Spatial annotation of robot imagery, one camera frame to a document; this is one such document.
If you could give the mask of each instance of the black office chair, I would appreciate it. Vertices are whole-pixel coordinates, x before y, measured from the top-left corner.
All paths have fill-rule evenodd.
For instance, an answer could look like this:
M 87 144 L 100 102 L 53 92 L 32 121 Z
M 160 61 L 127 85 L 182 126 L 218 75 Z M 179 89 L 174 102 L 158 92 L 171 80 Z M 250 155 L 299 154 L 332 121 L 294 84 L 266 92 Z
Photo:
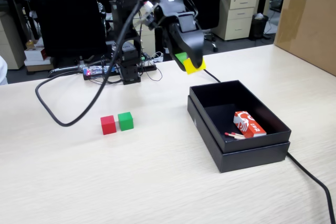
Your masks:
M 219 3 L 221 0 L 192 0 L 198 10 L 197 21 L 203 30 L 215 28 L 219 23 Z M 213 45 L 214 52 L 218 52 L 216 37 L 212 32 L 205 32 L 204 39 Z
M 48 56 L 88 59 L 109 53 L 104 18 L 96 0 L 31 1 Z

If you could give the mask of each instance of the black box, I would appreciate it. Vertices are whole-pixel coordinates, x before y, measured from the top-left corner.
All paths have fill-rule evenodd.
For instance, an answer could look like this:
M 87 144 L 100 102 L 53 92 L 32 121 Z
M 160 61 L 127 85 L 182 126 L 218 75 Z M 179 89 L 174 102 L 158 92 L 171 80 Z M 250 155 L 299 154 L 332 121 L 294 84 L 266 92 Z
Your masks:
M 247 111 L 267 132 L 236 140 L 236 111 Z M 291 130 L 241 82 L 229 81 L 190 87 L 188 112 L 221 173 L 285 159 Z

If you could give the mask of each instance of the green cube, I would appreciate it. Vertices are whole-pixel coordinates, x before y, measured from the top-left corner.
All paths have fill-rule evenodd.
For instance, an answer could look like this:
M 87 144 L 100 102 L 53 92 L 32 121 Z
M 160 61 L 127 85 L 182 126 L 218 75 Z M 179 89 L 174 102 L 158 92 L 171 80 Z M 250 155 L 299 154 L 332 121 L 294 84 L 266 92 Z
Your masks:
M 126 131 L 134 128 L 131 112 L 118 114 L 118 119 L 121 131 Z

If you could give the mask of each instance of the light wood tabletop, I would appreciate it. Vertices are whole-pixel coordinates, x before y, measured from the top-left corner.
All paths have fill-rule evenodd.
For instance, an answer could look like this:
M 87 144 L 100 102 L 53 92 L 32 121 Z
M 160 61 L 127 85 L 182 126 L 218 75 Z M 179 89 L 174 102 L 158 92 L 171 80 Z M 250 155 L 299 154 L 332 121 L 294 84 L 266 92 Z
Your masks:
M 205 61 L 292 129 L 290 153 L 336 202 L 336 77 L 274 45 Z M 144 73 L 141 83 L 108 85 L 67 128 L 37 100 L 41 80 L 1 86 L 0 223 L 329 223 L 324 191 L 288 158 L 220 174 L 187 112 L 189 87 L 215 80 L 175 61 L 157 66 L 161 81 Z M 79 74 L 40 94 L 69 122 L 98 87 Z M 102 134 L 102 116 L 128 111 L 134 129 Z

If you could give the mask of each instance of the cardboard box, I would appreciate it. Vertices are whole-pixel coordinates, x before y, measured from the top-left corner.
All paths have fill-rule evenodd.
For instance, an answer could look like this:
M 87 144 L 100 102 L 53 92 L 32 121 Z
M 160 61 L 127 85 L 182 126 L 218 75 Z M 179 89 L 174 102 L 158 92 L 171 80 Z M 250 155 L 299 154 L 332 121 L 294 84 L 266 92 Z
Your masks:
M 336 76 L 335 13 L 335 0 L 284 0 L 274 44 Z
M 42 47 L 34 47 L 28 48 L 25 50 L 25 55 L 27 60 L 45 60 L 47 58 L 47 54 L 44 48 Z

